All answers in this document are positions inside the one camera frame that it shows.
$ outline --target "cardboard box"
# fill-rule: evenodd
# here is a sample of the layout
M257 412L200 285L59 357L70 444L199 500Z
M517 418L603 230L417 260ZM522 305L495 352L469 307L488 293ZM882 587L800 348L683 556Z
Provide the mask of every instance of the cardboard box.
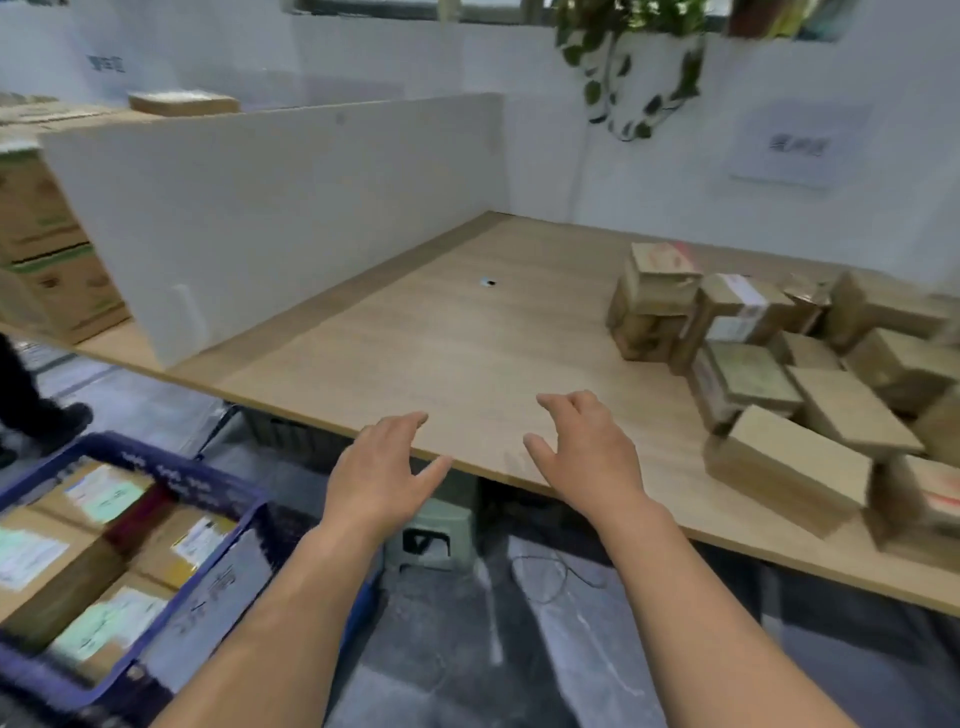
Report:
M173 497L149 475L90 458L74 468L32 507L103 537L121 554L131 555L143 546L173 509Z
M842 369L833 349L820 339L799 333L778 331L767 344L767 349L784 366L801 369Z
M779 287L794 304L793 318L783 330L810 333L830 307L829 284L791 273L780 281Z
M200 90L131 93L129 101L131 109L156 116L208 116L240 110L240 102L233 97Z
M892 410L919 415L960 381L960 351L886 328L875 328L844 364Z
M42 155L48 133L132 122L155 116L109 113L35 114L30 124L0 128L0 264L48 255L87 241Z
M40 651L124 571L103 540L29 507L0 519L0 631Z
M704 460L710 475L822 539L867 504L873 466L755 405L727 438L708 442Z
M751 344L706 342L687 379L704 426L714 433L729 429L751 404L790 418L804 403L773 355Z
M96 685L110 674L175 594L128 571L53 640L47 654Z
M804 398L797 420L877 462L924 446L874 391L850 372L787 367Z
M895 457L871 489L867 524L881 551L960 571L960 469Z
M948 320L944 306L917 286L876 271L846 271L830 291L830 345L846 352L873 328L928 339Z
M91 245L0 268L0 316L76 344L130 318Z
M627 311L685 316L702 275L683 245L633 243L622 276Z
M177 505L133 558L132 570L178 590L235 525L223 516Z
M794 315L777 286L735 275L704 276L693 311L670 354L670 371L685 374L706 341L766 344Z
M917 418L913 433L931 458L960 468L960 385L947 389Z

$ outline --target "person's leg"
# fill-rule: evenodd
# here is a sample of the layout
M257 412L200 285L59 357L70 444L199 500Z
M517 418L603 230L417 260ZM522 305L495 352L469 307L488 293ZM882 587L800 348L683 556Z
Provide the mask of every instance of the person's leg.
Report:
M36 440L41 454L62 448L93 421L80 402L61 409L40 397L13 344L0 334L0 423Z

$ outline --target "hand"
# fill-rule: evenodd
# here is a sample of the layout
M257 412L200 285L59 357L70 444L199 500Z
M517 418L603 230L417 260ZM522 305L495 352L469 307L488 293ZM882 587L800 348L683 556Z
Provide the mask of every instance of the hand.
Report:
M634 443L596 395L537 395L537 402L557 426L557 451L533 433L523 445L546 481L594 528L646 499Z
M411 474L410 446L426 419L426 412L411 412L361 430L330 474L324 528L355 534L377 548L414 517L453 465L452 458L438 457Z

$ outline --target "printed paper sign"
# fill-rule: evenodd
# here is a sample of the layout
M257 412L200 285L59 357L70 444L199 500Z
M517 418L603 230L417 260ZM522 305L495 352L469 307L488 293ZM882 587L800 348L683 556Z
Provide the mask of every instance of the printed paper sign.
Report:
M0 587L19 592L66 550L63 541L0 528Z
M871 107L784 99L749 113L727 169L734 177L830 188L862 155Z

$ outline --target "blue plastic crate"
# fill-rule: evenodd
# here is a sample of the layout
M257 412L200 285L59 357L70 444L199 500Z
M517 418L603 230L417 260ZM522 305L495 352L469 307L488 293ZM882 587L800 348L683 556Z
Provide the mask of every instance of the blue plastic crate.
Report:
M0 677L57 712L91 722L120 717L147 726L243 616L283 566L302 531L277 522L267 494L241 478L114 432L85 435L0 492L0 509L32 502L81 457L152 475L182 502L237 521L204 565L93 688L42 656L0 643ZM343 645L376 606L369 580L350 612Z

